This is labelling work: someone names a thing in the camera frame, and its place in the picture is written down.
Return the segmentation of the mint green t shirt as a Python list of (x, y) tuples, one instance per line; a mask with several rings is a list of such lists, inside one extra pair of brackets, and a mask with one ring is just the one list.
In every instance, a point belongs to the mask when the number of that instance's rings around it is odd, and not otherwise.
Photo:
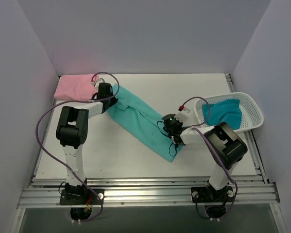
[(162, 116), (146, 102), (117, 84), (118, 101), (107, 112), (111, 119), (166, 161), (174, 160), (181, 146), (172, 149), (172, 140), (162, 134)]

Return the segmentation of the dark teal t shirt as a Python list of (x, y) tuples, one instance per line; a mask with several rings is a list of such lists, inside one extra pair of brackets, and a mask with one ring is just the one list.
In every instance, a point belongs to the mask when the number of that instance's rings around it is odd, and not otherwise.
[(229, 99), (215, 104), (202, 105), (204, 119), (207, 119), (206, 124), (209, 126), (217, 125), (221, 122), (227, 123), (233, 130), (238, 130), (241, 126), (242, 111), (240, 110), (240, 100)]

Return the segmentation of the white perforated plastic basket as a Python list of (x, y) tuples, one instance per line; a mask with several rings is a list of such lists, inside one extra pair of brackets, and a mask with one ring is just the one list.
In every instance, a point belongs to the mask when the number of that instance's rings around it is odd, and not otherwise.
[(237, 133), (256, 129), (264, 123), (264, 116), (257, 103), (243, 92), (197, 100), (194, 113), (202, 127), (225, 122)]

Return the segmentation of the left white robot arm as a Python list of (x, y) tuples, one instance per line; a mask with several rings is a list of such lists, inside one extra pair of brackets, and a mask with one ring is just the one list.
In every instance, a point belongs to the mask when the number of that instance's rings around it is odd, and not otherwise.
[(88, 136), (89, 119), (105, 113), (117, 101), (112, 85), (100, 83), (98, 92), (90, 103), (75, 107), (64, 106), (61, 110), (56, 138), (63, 147), (65, 163), (68, 166), (65, 191), (76, 203), (84, 203), (88, 199), (82, 148)]

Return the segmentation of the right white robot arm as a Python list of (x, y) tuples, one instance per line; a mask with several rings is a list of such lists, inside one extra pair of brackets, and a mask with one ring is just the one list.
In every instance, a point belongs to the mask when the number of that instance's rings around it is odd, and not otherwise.
[(210, 200), (217, 200), (223, 195), (223, 188), (228, 183), (235, 183), (231, 173), (247, 153), (247, 145), (225, 122), (209, 127), (206, 131), (197, 126), (184, 127), (175, 114), (162, 117), (164, 136), (172, 140), (175, 147), (196, 145), (203, 140), (209, 149), (215, 168), (208, 180), (206, 196)]

